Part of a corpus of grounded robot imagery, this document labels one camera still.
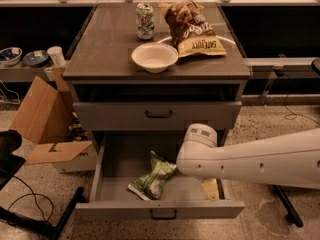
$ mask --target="small bowl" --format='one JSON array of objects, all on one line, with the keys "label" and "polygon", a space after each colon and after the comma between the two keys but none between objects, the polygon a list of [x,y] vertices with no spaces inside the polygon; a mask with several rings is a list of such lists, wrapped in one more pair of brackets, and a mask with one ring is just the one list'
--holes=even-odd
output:
[{"label": "small bowl", "polygon": [[138,46],[131,58],[146,71],[160,73],[177,62],[178,52],[167,44],[147,43]]},{"label": "small bowl", "polygon": [[24,64],[32,68],[41,67],[45,65],[48,60],[49,54],[43,50],[29,52],[22,59]]},{"label": "small bowl", "polygon": [[0,51],[0,63],[13,66],[19,63],[22,50],[18,47],[9,47]]}]

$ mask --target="closed drawer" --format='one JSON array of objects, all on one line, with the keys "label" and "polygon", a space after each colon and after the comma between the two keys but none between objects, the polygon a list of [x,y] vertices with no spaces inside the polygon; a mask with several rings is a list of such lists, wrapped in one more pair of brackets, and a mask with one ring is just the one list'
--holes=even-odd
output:
[{"label": "closed drawer", "polygon": [[87,130],[181,130],[194,122],[216,130],[233,128],[241,102],[104,103],[76,102]]},{"label": "closed drawer", "polygon": [[100,150],[90,200],[77,204],[78,214],[104,220],[235,218],[244,203],[230,200],[223,181],[217,201],[208,200],[199,180],[180,172],[166,182],[160,200],[144,201],[128,190],[132,180],[150,172],[150,150],[173,161],[183,137],[183,132],[107,136]]}]

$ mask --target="brown chip bag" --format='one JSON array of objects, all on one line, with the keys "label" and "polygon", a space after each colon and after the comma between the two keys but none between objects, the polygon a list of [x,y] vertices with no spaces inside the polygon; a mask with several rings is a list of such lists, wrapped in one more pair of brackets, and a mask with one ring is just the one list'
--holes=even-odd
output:
[{"label": "brown chip bag", "polygon": [[159,5],[170,27],[172,43],[178,50],[179,57],[191,54],[226,54],[212,24],[201,14],[202,6],[191,0]]}]

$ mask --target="snack bag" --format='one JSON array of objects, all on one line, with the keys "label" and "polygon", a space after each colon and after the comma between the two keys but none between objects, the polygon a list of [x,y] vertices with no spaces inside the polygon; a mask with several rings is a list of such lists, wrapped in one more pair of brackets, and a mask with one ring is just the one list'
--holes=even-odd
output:
[{"label": "snack bag", "polygon": [[202,6],[191,0],[159,5],[170,27],[172,43],[178,50],[179,57],[191,54],[226,54],[212,24],[201,14]]},{"label": "snack bag", "polygon": [[143,200],[160,199],[166,180],[177,170],[177,166],[151,151],[151,169],[150,173],[140,176],[128,185],[128,189]]}]

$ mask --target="drawer handle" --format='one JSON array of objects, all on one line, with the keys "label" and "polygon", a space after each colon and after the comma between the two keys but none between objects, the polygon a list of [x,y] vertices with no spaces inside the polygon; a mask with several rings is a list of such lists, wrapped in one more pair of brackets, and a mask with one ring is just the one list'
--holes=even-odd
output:
[{"label": "drawer handle", "polygon": [[146,110],[145,114],[146,114],[146,117],[148,118],[170,118],[173,115],[171,110],[169,110],[167,114],[155,114],[155,113],[150,113],[148,110]]},{"label": "drawer handle", "polygon": [[150,210],[150,217],[153,220],[175,220],[177,218],[177,210],[175,209],[173,212],[174,212],[173,216],[171,216],[171,217],[155,217],[153,215],[153,211]]}]

